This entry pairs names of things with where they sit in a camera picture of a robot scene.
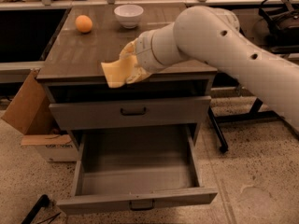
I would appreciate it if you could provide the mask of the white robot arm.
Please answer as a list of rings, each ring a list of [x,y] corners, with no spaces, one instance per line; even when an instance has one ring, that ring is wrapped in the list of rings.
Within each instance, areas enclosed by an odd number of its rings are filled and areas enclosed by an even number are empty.
[[[234,13],[196,6],[161,29],[142,33],[121,51],[154,74],[189,58],[237,79],[291,126],[299,129],[299,66],[261,49],[238,32]]]

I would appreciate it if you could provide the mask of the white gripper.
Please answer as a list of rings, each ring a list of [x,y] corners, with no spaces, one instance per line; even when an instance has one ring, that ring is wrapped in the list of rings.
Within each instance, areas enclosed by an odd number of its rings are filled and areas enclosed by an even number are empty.
[[[150,30],[142,33],[136,40],[129,42],[119,55],[124,59],[136,55],[137,63],[126,79],[127,84],[140,82],[158,73],[168,66],[169,33],[166,28]]]

